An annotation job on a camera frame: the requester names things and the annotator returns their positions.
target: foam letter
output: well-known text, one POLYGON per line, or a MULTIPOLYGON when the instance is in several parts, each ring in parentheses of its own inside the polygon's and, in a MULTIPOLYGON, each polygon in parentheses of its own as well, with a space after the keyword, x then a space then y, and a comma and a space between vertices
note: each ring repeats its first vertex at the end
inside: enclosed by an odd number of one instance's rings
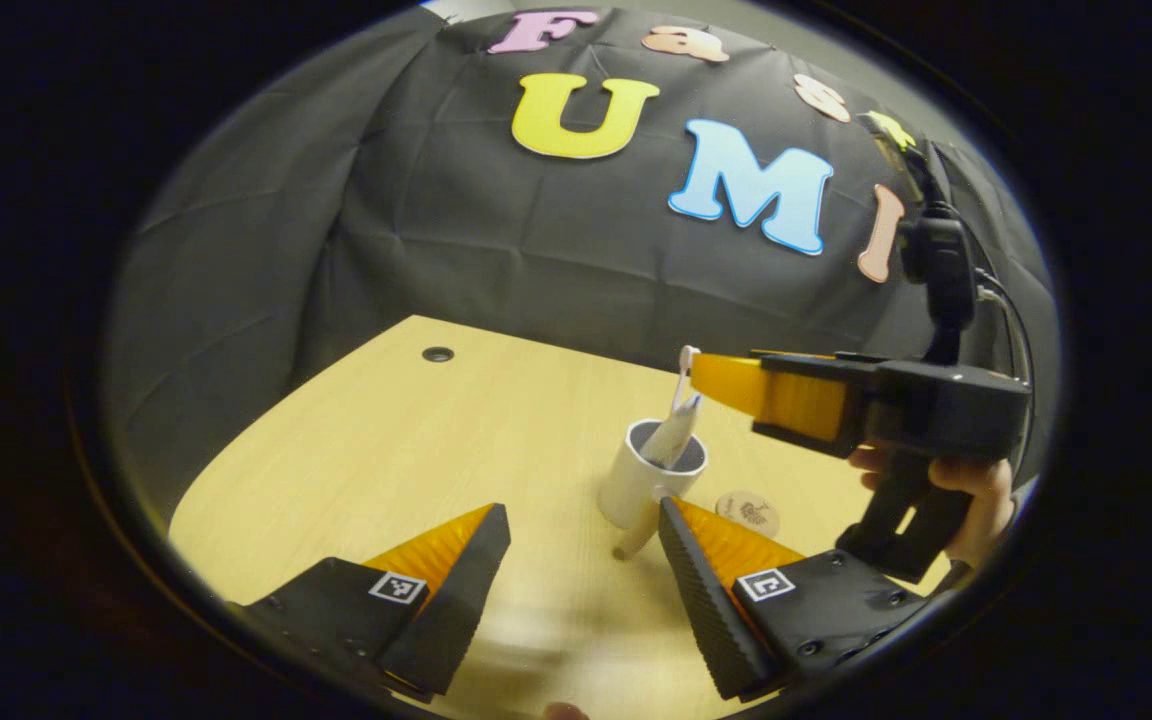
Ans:
POLYGON ((563 73, 530 74, 518 81, 525 89, 513 113, 513 138, 526 150, 541 156, 561 158, 602 158, 628 145, 639 127, 639 114, 649 97, 660 94, 660 88, 636 79, 611 78, 602 82, 612 92, 602 126, 590 132, 563 129, 567 97, 585 86, 585 78, 563 73))
POLYGON ((583 26, 598 22, 598 13, 581 10, 558 10, 554 13, 518 13, 513 17, 513 28, 503 40, 488 47, 488 53, 530 53, 532 50, 545 50, 548 43, 541 40, 548 36, 551 40, 562 40, 576 29, 576 23, 583 26))
POLYGON ((881 184, 874 185, 874 197, 878 199, 874 227, 869 232, 869 245, 856 258, 856 266, 866 278, 880 283, 887 282, 887 259, 892 255, 892 241, 896 240, 896 221, 905 217, 905 205, 881 184))
POLYGON ((669 209, 717 220, 723 213, 717 199, 718 183, 722 182, 736 225, 748 227, 770 202, 780 199, 776 213, 764 220, 763 234, 805 255, 820 253, 824 249, 824 241, 817 234, 820 200, 824 182, 833 176, 827 161, 791 147, 764 169, 736 128, 697 118, 687 120, 687 131, 696 136, 691 172, 684 188, 669 196, 669 209))
POLYGON ((796 74, 794 82, 796 83, 794 90, 804 103, 819 109, 826 118, 833 118, 840 123, 850 122, 851 113, 844 108, 847 100, 838 94, 835 88, 829 88, 826 83, 804 74, 796 74))
POLYGON ((872 109, 869 113, 864 113, 864 115, 873 119, 874 123, 877 123, 879 128, 882 128, 882 131, 887 132, 887 135, 890 136, 897 145, 900 145, 901 151, 904 151, 905 147, 909 147, 910 145, 918 146, 918 142, 914 139, 914 136, 910 135, 910 132, 905 132, 905 128, 900 127, 900 123, 896 122, 895 118, 887 118, 887 115, 884 115, 882 113, 874 113, 872 109))
POLYGON ((691 55, 713 63, 722 63, 728 59, 723 53, 723 43, 708 32, 690 26, 654 26, 652 35, 643 38, 643 45, 659 53, 691 55))

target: human hand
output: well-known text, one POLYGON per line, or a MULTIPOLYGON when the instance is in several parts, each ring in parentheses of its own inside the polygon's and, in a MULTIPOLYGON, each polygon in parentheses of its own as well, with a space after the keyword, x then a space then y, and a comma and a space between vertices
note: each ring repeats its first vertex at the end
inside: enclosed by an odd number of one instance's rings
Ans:
MULTIPOLYGON (((873 491, 882 478, 888 452, 873 447, 859 447, 847 462, 852 468, 864 470, 861 484, 873 491)), ((1011 464, 1007 460, 998 462, 975 462, 952 457, 937 457, 927 469, 929 479, 939 488, 955 488, 972 497, 963 526, 945 546, 945 555, 961 560, 972 568, 979 568, 1002 537, 1002 530, 1011 520, 1015 502, 1011 501, 1011 464)))
POLYGON ((543 720, 589 720, 589 715, 569 702, 551 702, 545 706, 543 720))

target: black cloth backdrop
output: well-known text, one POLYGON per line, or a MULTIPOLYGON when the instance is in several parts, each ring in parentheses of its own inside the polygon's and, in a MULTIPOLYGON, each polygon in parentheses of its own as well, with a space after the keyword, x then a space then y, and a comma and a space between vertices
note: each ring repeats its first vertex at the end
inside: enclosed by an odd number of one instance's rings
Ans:
MULTIPOLYGON (((252 97, 180 165, 128 238, 109 305, 104 409, 119 464, 166 521, 192 478, 247 425, 409 314, 673 369, 679 347, 744 354, 922 353, 925 293, 856 268, 874 183, 902 194, 859 123, 805 105, 795 73, 854 114, 900 111, 844 78, 722 28, 599 9, 535 53, 486 50, 511 15, 447 26, 416 8, 308 60, 252 97), (652 26, 721 38, 726 63, 641 45, 652 26), (511 137, 530 73, 581 74, 563 123, 602 123, 602 79, 653 83, 626 149, 538 156, 511 137), (832 165, 810 258, 672 211, 695 142, 685 121, 744 132, 761 164, 801 147, 832 165)), ((908 131, 924 138, 916 128, 908 131)), ((1020 477, 1037 471, 1059 376, 1052 282, 1001 179, 973 151, 937 146, 938 173, 1002 279, 1034 353, 1037 423, 1020 477)), ((907 209, 914 207, 902 196, 907 209)), ((771 210, 764 210, 764 217, 771 210)), ((1001 314, 980 306, 964 361, 1011 372, 1001 314)))

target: wooden table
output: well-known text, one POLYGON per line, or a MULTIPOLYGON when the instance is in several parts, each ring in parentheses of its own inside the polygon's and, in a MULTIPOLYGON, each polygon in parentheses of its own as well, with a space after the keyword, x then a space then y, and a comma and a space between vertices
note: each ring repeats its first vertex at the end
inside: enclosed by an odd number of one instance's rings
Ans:
MULTIPOLYGON (((630 561, 594 490, 632 420, 667 414, 676 376, 412 316, 257 419, 198 475, 169 538, 217 593, 252 602, 325 556, 365 561, 487 502, 503 556, 465 661, 433 708, 535 720, 723 717, 660 543, 630 561), (420 353, 450 347, 430 363, 420 353)), ((708 469, 687 500, 744 488, 781 515, 776 541, 833 546, 869 493, 844 461, 750 432, 717 402, 696 434, 708 469)), ((922 585, 948 569, 943 555, 922 585)))

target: pink letter f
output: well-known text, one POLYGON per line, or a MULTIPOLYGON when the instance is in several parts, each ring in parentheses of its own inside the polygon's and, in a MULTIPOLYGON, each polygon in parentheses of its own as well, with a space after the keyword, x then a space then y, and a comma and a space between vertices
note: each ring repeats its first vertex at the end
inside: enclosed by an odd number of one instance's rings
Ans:
POLYGON ((488 53, 530 53, 532 50, 545 50, 548 43, 541 37, 548 36, 551 40, 571 35, 576 29, 576 23, 583 26, 598 22, 598 13, 584 13, 579 10, 559 10, 558 13, 518 13, 513 17, 513 29, 503 40, 488 47, 488 53))

